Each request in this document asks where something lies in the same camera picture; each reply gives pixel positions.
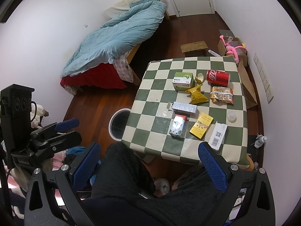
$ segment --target yellow box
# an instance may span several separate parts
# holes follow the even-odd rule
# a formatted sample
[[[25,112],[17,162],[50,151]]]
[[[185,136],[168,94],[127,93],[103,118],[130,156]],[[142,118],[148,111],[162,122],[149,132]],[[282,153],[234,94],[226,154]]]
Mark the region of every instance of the yellow box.
[[[204,112],[201,113],[198,120],[195,122],[195,124],[190,129],[190,133],[201,139],[206,132],[207,128],[211,124],[213,120],[213,117],[210,115],[205,114]]]

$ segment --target blue pillow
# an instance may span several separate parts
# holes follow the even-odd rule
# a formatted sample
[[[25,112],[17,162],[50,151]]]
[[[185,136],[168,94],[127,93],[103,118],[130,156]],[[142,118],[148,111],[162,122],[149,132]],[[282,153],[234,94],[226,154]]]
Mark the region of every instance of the blue pillow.
[[[140,0],[140,1],[137,1],[137,2],[132,2],[130,3],[130,8],[138,5],[138,4],[141,4],[141,3],[145,3],[145,2],[150,2],[150,1],[159,1],[159,0]]]

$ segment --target blue comforter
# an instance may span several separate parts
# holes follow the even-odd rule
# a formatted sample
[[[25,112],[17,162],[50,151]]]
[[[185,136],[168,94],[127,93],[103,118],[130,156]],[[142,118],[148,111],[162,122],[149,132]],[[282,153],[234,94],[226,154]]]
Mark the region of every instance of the blue comforter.
[[[61,78],[74,76],[116,58],[149,39],[164,18],[166,4],[150,1],[119,14],[92,31],[63,69]]]

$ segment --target green and white box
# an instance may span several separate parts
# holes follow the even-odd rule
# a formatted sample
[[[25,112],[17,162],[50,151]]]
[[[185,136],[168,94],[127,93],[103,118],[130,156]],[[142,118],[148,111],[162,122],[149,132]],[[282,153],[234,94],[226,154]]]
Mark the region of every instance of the green and white box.
[[[193,74],[189,72],[176,72],[173,78],[173,87],[175,90],[186,91],[194,87]]]

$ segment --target barcode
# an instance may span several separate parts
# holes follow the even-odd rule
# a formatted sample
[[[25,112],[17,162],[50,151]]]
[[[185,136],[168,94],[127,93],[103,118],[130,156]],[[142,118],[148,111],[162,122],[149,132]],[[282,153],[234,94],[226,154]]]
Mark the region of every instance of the barcode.
[[[213,146],[217,146],[217,143],[218,143],[218,142],[219,142],[218,139],[213,138],[212,145],[213,145]]]

